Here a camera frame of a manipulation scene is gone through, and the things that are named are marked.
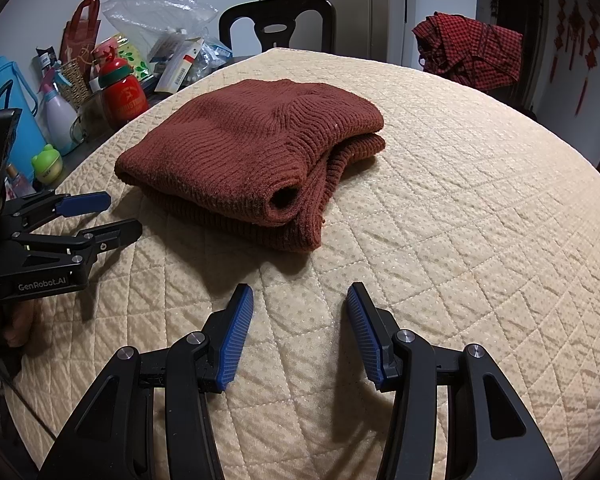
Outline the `person left hand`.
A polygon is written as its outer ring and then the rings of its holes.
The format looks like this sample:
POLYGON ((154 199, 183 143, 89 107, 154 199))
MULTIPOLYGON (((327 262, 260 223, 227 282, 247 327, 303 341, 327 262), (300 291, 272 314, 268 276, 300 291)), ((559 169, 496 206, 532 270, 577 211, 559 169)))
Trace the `person left hand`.
POLYGON ((23 301, 16 304, 15 307, 7 307, 5 311, 10 315, 10 320, 4 323, 4 328, 0 332, 9 347, 22 347, 30 338, 35 314, 35 301, 23 301))

